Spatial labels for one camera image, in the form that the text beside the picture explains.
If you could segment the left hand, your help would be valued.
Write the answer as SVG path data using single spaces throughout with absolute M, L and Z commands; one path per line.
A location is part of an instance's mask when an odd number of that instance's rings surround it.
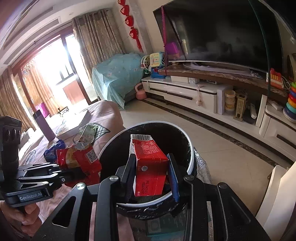
M 1 211 L 10 225 L 15 226 L 30 237 L 33 237 L 42 225 L 39 218 L 40 209 L 36 203 L 24 206 L 24 212 L 21 212 L 1 201 Z

